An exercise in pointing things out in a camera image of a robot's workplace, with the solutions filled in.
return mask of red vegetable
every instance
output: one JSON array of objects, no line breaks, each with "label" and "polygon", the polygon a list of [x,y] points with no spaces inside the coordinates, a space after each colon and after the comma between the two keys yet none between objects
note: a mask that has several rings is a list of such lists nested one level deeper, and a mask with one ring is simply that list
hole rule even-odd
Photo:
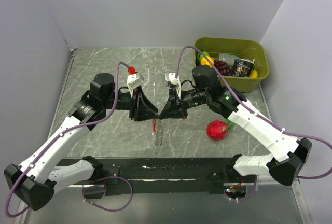
[{"label": "red vegetable", "polygon": [[206,127],[206,134],[214,141],[225,138],[228,132],[229,128],[227,123],[220,120],[215,120]]}]

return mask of metal frame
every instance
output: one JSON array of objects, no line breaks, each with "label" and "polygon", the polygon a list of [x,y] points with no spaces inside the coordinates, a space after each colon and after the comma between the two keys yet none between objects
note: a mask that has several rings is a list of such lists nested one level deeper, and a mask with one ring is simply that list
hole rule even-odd
[{"label": "metal frame", "polygon": [[[50,127],[48,138],[52,134],[52,129],[53,129],[53,126],[54,126],[54,123],[55,123],[55,120],[56,120],[57,113],[59,111],[59,107],[60,107],[61,100],[62,100],[62,95],[64,93],[65,85],[67,83],[68,76],[69,76],[70,70],[72,68],[74,58],[75,58],[75,50],[73,50],[71,59],[69,61],[68,69],[67,69],[66,74],[65,74],[65,78],[64,78],[64,81],[63,81],[61,93],[60,93],[58,104],[57,104],[57,107],[56,107],[56,110],[55,110],[55,113],[54,113],[54,117],[53,117],[53,120],[52,120],[52,124],[51,124],[51,127]],[[268,105],[267,105],[267,102],[266,102],[266,99],[265,99],[265,96],[264,96],[264,93],[263,93],[263,90],[262,90],[262,87],[261,87],[260,83],[258,84],[258,86],[259,86],[261,96],[262,96],[263,102],[264,102],[266,110],[267,110],[267,117],[271,120],[270,111],[269,111],[269,108],[268,108]],[[271,179],[271,177],[268,177],[268,176],[267,177],[262,177],[262,176],[260,176],[259,179],[258,179],[258,184],[257,185],[259,185],[259,184],[278,184],[278,183],[275,182],[273,179]],[[72,185],[70,187],[84,187],[84,185]],[[308,210],[308,206],[307,206],[307,203],[305,201],[304,195],[302,193],[302,189],[301,189],[300,182],[299,182],[298,179],[296,181],[294,181],[294,183],[292,185],[292,189],[293,189],[294,197],[295,197],[295,200],[296,200],[296,203],[297,203],[300,215],[301,215],[302,222],[304,224],[312,224],[313,222],[311,220],[309,210]],[[19,205],[18,212],[23,210],[26,206],[27,205],[23,201],[21,201],[20,205]],[[14,224],[24,224],[28,211],[26,211],[21,216],[16,217],[15,220],[14,220]]]}]

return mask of gray marble surface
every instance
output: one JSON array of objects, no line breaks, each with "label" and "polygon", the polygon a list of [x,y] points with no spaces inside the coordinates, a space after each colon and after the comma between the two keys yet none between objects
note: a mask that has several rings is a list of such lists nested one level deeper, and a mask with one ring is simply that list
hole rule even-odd
[{"label": "gray marble surface", "polygon": [[[163,86],[165,72],[174,72],[180,48],[79,48],[73,53],[72,67],[64,88],[52,131],[62,123],[67,112],[89,88],[90,81],[100,72],[115,74],[118,61],[124,61],[140,71],[145,82],[146,96],[163,109],[168,89]],[[180,79],[191,79],[193,51],[184,52]],[[125,86],[127,71],[120,70],[120,85]],[[260,89],[257,87],[247,98],[267,115]],[[232,157],[235,154],[264,155],[268,150],[245,130],[236,126],[222,141],[212,141],[206,135],[206,125],[223,118],[206,105],[188,110],[186,120],[162,120],[162,146],[154,145],[151,121],[134,122],[127,111],[116,110],[111,118],[97,125],[69,151],[67,157]]]}]

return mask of black cup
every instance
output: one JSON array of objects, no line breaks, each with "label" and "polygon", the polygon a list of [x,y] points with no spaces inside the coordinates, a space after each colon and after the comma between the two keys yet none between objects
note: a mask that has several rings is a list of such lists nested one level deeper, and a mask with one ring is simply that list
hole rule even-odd
[{"label": "black cup", "polygon": [[241,58],[235,59],[230,76],[249,77],[254,66],[255,64],[252,61]]}]

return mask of red grapes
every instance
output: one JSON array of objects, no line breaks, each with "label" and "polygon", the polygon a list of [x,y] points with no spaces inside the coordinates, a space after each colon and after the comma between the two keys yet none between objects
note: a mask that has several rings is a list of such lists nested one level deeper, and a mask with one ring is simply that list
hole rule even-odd
[{"label": "red grapes", "polygon": [[219,70],[219,72],[224,76],[230,76],[232,68],[227,65],[226,62],[220,60],[214,60],[214,66]]}]

